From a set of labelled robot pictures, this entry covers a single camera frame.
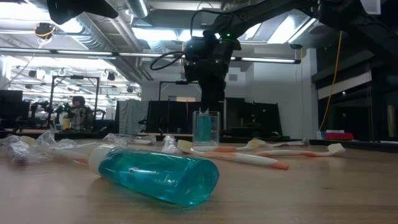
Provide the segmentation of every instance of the teal bottle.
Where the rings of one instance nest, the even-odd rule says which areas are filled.
[[[219,177],[217,166],[207,159],[125,147],[97,148],[89,165],[109,181],[181,205],[204,202]]]

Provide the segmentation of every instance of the desk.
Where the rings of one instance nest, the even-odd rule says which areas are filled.
[[[16,167],[2,159],[1,223],[398,222],[398,154],[348,149],[345,157],[280,158],[290,170],[213,161],[220,181],[209,201],[183,208],[111,184],[81,164]]]

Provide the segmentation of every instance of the white bottle cap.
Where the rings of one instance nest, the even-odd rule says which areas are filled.
[[[112,145],[108,145],[108,144],[103,144],[101,146],[98,146],[97,148],[95,148],[93,150],[93,152],[90,154],[89,158],[88,158],[88,167],[90,168],[90,170],[97,174],[97,175],[101,175],[98,172],[98,167],[100,166],[100,163],[104,160],[105,156],[107,155],[107,153],[115,148],[116,146],[112,146]]]

